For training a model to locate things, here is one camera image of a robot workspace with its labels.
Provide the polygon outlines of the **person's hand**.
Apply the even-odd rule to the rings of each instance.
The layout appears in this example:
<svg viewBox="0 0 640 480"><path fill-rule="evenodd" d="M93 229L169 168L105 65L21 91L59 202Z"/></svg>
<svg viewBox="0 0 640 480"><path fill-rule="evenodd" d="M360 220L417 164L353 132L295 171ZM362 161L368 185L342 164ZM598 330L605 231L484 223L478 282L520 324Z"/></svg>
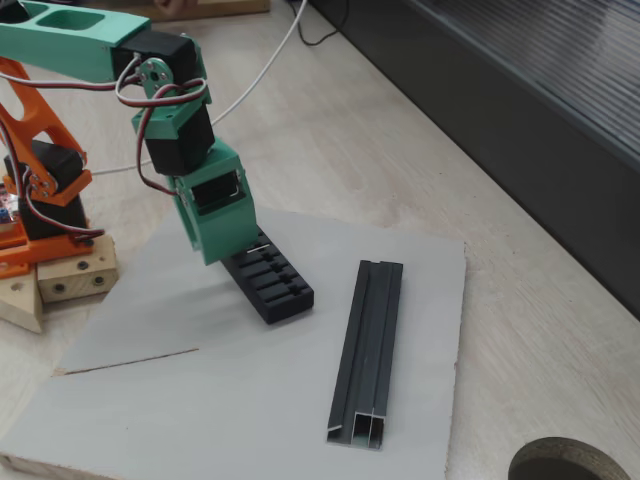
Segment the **person's hand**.
<svg viewBox="0 0 640 480"><path fill-rule="evenodd" d="M198 0L154 0L155 6L169 17L181 15L198 3Z"/></svg>

